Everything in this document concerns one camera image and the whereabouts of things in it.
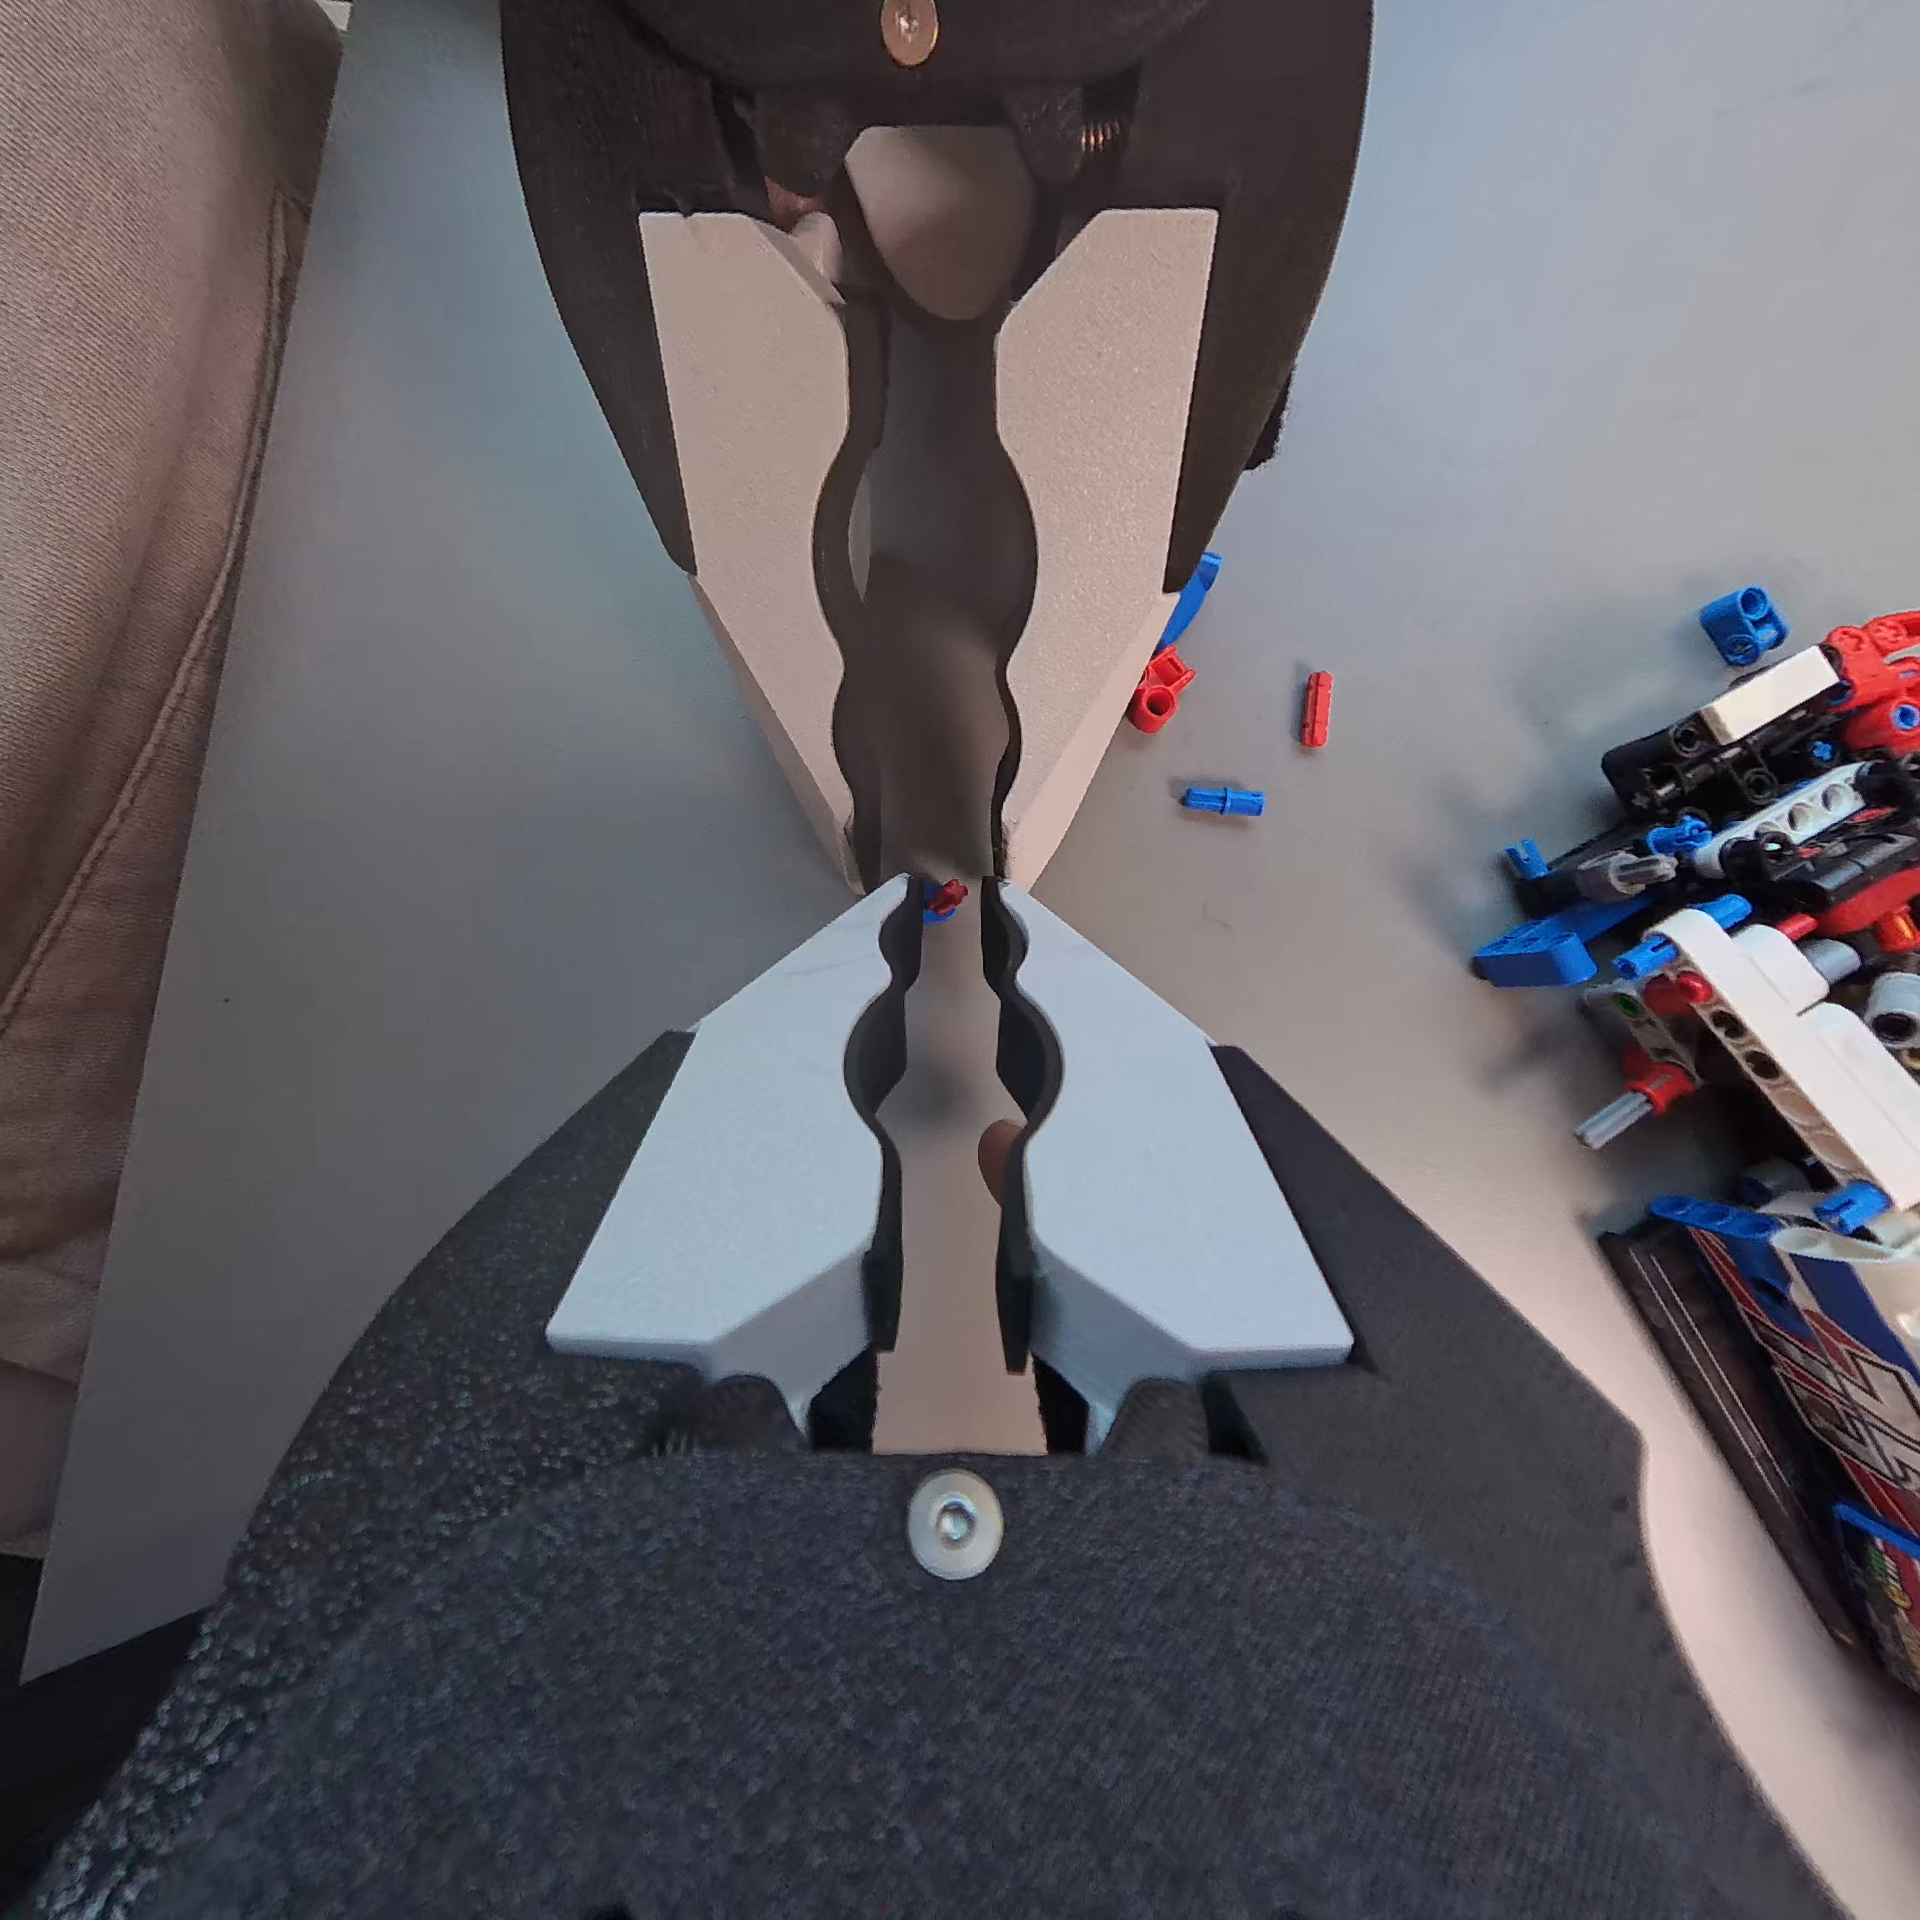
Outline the black printed toy box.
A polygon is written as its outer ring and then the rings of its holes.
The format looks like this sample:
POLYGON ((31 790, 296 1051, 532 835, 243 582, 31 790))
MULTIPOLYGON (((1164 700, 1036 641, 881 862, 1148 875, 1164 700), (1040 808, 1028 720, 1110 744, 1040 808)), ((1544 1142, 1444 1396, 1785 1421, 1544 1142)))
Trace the black printed toy box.
POLYGON ((1907 1545, 1807 1420, 1737 1297, 1680 1226, 1608 1233, 1600 1252, 1814 1616, 1916 1704, 1907 1545))

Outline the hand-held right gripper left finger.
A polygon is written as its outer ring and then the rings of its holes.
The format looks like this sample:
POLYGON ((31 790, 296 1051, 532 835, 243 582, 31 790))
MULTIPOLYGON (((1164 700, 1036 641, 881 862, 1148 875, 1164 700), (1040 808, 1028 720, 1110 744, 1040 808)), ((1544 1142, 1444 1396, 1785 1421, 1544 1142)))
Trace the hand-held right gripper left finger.
POLYGON ((753 1377, 807 1426, 895 1344, 902 1160, 878 1108, 920 972, 921 883, 902 873, 696 1025, 547 1322, 554 1354, 753 1377))

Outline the grey desk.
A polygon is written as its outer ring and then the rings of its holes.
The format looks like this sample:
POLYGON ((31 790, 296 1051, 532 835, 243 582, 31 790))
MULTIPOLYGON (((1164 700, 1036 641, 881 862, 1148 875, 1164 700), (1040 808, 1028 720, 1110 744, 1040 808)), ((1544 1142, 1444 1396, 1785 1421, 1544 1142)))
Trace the grey desk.
MULTIPOLYGON (((1199 689, 1040 898, 1642 1429, 1703 1689, 1838 1904, 1911 1916, 1916 1714, 1596 1257, 1706 1137, 1575 1145, 1614 1067, 1468 957, 1503 843, 1580 836, 1600 750, 1712 681, 1706 598, 1764 585, 1794 636, 1916 605, 1916 4, 1380 4, 1280 453, 1216 540, 1199 689)), ((427 1245, 849 900, 556 316, 482 4, 352 9, 235 598, 41 1672, 199 1611, 427 1245)))

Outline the toy brick car model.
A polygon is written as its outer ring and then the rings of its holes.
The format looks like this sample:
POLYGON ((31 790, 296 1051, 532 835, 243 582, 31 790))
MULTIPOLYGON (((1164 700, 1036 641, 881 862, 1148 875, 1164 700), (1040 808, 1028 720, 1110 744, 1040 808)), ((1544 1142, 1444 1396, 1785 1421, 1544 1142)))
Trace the toy brick car model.
POLYGON ((1624 1033, 1602 1150, 1710 1089, 1771 1150, 1734 1201, 1674 1196, 1807 1420, 1887 1530, 1916 1538, 1919 613, 1739 670, 1609 750, 1616 816, 1503 853, 1520 921, 1499 990, 1582 990, 1624 1033))

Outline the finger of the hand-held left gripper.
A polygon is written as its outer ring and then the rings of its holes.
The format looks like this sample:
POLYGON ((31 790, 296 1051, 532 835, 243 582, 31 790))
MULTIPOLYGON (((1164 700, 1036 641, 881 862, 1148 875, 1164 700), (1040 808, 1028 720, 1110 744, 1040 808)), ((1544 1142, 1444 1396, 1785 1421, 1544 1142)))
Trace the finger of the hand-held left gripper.
POLYGON ((807 822, 854 890, 855 790, 833 744, 843 652, 814 525, 849 444, 843 246, 824 210, 644 210, 641 256, 689 512, 691 587, 807 822))
POLYGON ((1019 731, 999 873, 1044 873, 1135 700, 1164 585, 1216 243, 1211 208, 1099 210, 995 348, 996 432, 1036 536, 1006 665, 1019 731))

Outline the person's beige sweater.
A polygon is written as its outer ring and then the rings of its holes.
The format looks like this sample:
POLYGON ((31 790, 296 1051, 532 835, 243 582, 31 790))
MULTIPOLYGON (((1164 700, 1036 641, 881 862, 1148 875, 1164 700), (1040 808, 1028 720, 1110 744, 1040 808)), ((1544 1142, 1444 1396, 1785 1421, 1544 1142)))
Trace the person's beige sweater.
POLYGON ((43 1556, 345 33, 3 8, 3 1536, 43 1556))

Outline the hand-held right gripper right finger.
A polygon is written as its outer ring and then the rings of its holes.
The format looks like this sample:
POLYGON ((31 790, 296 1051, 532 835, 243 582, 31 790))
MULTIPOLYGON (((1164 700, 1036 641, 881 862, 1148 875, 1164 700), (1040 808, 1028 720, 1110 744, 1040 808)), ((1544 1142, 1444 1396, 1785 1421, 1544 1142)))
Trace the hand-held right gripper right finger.
POLYGON ((1055 1429, 1106 1434, 1143 1384, 1352 1361, 1352 1322, 1211 1038, 1009 881, 983 888, 980 960, 1019 1114, 999 1338, 1055 1429))

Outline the blue two-hole brick connector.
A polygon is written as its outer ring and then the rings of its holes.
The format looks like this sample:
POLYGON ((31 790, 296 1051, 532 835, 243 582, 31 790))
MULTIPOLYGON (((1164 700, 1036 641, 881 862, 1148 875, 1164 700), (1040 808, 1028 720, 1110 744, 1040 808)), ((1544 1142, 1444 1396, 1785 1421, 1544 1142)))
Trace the blue two-hole brick connector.
POLYGON ((1719 658, 1736 670, 1761 665, 1785 644, 1793 630, 1785 613, 1758 582, 1712 598, 1699 610, 1697 621, 1719 658))

